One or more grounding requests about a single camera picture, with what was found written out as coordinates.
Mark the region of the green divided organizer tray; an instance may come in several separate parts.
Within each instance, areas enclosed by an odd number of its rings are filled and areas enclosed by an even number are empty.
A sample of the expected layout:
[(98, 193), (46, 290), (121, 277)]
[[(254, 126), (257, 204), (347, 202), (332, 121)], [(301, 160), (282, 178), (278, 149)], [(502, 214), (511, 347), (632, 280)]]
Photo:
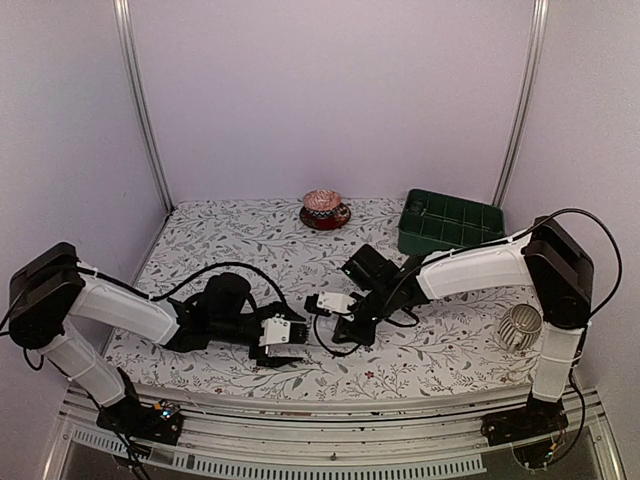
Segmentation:
[[(422, 216), (408, 214), (409, 198), (425, 198)], [(398, 250), (423, 255), (476, 246), (504, 236), (504, 217), (499, 208), (480, 202), (421, 189), (407, 194), (398, 224)]]

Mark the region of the white black-trimmed underwear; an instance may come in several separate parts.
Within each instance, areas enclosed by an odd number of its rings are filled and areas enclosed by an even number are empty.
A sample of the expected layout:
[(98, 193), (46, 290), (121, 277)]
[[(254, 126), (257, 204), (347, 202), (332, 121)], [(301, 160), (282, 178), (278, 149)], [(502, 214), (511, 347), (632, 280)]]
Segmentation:
[(318, 332), (324, 336), (332, 336), (336, 328), (337, 319), (328, 317), (317, 317), (312, 321)]

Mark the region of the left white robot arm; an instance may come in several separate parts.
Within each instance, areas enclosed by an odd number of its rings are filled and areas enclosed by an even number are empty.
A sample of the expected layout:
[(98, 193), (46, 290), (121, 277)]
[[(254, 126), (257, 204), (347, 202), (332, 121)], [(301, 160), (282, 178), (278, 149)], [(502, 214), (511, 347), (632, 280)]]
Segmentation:
[(146, 408), (134, 401), (124, 374), (105, 360), (73, 325), (75, 318), (124, 330), (178, 353), (206, 349), (212, 342), (247, 347), (260, 367), (278, 368), (290, 357), (272, 356), (277, 345), (303, 345), (306, 320), (279, 297), (258, 306), (251, 285), (220, 265), (204, 289), (185, 300), (172, 292), (145, 294), (81, 262), (73, 245), (61, 242), (13, 273), (9, 307), (2, 320), (7, 335), (24, 350), (52, 362), (108, 410), (128, 434), (148, 426)]

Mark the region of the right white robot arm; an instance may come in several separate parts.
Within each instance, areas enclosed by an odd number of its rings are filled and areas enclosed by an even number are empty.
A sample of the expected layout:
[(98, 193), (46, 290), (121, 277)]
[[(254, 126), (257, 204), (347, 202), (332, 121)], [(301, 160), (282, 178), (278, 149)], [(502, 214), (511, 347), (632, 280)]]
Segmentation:
[(593, 264), (551, 220), (478, 248), (439, 247), (402, 265), (384, 258), (391, 221), (369, 217), (348, 232), (357, 252), (345, 266), (359, 289), (334, 341), (356, 343), (351, 370), (327, 384), (336, 399), (377, 401), (463, 395), (528, 385), (536, 397), (517, 427), (537, 436), (578, 360), (596, 307)]

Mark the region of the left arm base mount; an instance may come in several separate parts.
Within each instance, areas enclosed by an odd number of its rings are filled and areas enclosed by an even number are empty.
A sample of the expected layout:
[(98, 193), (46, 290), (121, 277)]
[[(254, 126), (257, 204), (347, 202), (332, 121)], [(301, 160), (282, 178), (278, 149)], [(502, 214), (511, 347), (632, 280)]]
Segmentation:
[(132, 384), (125, 384), (124, 398), (109, 407), (100, 407), (98, 427), (127, 438), (176, 446), (184, 417), (175, 404), (161, 400), (143, 405)]

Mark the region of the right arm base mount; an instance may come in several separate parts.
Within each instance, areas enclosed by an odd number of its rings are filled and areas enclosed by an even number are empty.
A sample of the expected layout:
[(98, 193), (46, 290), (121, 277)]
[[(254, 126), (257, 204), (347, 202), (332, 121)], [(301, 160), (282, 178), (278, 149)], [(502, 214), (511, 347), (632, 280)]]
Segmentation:
[(530, 394), (524, 406), (484, 415), (480, 432), (496, 446), (560, 432), (568, 425), (561, 400), (546, 402)]

